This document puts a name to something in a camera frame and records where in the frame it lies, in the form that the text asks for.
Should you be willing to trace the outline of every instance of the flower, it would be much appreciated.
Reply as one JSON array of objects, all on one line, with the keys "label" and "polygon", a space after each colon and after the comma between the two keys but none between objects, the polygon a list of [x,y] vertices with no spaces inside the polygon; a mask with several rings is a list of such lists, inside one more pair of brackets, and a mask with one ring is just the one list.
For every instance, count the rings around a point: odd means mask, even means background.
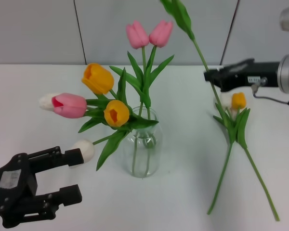
[{"label": "flower", "polygon": [[166,46],[172,28],[173,28],[172,22],[167,23],[165,20],[160,21],[160,23],[154,28],[154,30],[149,36],[150,42],[158,47]]},{"label": "flower", "polygon": [[54,106],[52,103],[52,98],[60,95],[60,93],[48,93],[46,95],[44,95],[42,98],[40,98],[39,100],[39,107],[43,110],[47,110],[47,111],[52,111],[54,110]]},{"label": "flower", "polygon": [[128,107],[120,100],[112,100],[104,110],[106,122],[111,127],[121,127],[130,118]]},{"label": "flower", "polygon": [[81,80],[94,94],[107,94],[114,86],[114,78],[99,64],[89,64]]},{"label": "flower", "polygon": [[83,163],[89,162],[94,157],[94,145],[89,140],[77,141],[70,149],[79,148],[83,157]]},{"label": "flower", "polygon": [[46,94],[39,100],[39,106],[65,118],[83,117],[87,110],[85,98],[69,93]]},{"label": "flower", "polygon": [[134,49],[145,47],[149,44],[148,35],[142,25],[137,21],[134,21],[132,25],[128,24],[126,26],[126,34]]},{"label": "flower", "polygon": [[233,109],[243,109],[246,107],[246,99],[244,93],[235,93],[232,96],[232,102],[231,102]]}]

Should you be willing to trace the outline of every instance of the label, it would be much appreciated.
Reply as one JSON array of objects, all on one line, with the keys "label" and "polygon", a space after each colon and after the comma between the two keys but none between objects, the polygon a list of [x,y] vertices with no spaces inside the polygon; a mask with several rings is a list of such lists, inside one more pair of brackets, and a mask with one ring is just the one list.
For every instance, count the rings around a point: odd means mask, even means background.
[{"label": "label", "polygon": [[12,189],[17,187],[21,169],[15,171],[4,171],[0,180],[0,188]]},{"label": "label", "polygon": [[260,76],[247,77],[249,83],[258,83],[261,80]]}]

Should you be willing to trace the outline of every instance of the white table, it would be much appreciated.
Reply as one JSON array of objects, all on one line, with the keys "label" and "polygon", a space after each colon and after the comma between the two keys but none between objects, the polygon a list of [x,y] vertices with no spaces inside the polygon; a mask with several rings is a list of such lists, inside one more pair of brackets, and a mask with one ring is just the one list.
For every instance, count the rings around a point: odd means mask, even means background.
[{"label": "white table", "polygon": [[[48,92],[94,95],[81,83],[84,65],[0,65],[0,167],[13,155],[92,141],[112,132],[98,125],[77,134],[87,121],[42,111],[38,99]],[[213,93],[201,66],[169,66],[150,89],[164,134],[161,166],[147,179],[124,172],[116,155],[95,171],[104,146],[78,168],[67,166],[37,174],[38,194],[78,184],[80,204],[63,207],[52,221],[21,224],[15,231],[251,231],[289,230],[289,106],[246,94],[251,114],[246,129],[250,153],[271,194],[281,221],[275,222],[263,189],[239,145],[235,145],[213,210],[206,214],[224,164],[227,143],[212,119]],[[279,89],[259,94],[289,100]],[[132,87],[128,102],[138,106]],[[4,230],[0,218],[0,231]]]}]

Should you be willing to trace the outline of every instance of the clear glass jar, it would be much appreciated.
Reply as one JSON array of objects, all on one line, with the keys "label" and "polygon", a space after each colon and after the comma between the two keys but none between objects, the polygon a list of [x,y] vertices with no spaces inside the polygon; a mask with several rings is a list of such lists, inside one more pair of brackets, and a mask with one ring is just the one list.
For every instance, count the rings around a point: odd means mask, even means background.
[{"label": "clear glass jar", "polygon": [[[139,115],[140,107],[133,112]],[[153,109],[150,109],[150,119],[158,120]],[[143,107],[141,116],[148,119],[147,109]],[[123,167],[132,176],[145,178],[156,172],[159,166],[162,147],[162,129],[160,124],[143,129],[134,129],[123,141]]]}]

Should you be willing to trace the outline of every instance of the yellow tulip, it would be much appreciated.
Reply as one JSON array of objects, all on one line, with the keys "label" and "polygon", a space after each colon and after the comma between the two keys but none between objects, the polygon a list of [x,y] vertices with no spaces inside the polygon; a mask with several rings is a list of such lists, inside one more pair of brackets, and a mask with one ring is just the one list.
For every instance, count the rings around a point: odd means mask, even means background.
[{"label": "yellow tulip", "polygon": [[114,86],[114,78],[99,64],[89,64],[83,73],[82,82],[95,94],[107,94]]},{"label": "yellow tulip", "polygon": [[112,100],[104,110],[104,117],[111,127],[121,127],[129,120],[130,111],[122,101]]},{"label": "yellow tulip", "polygon": [[244,93],[235,93],[232,96],[232,102],[231,102],[232,108],[233,109],[243,109],[246,107],[246,99]]}]

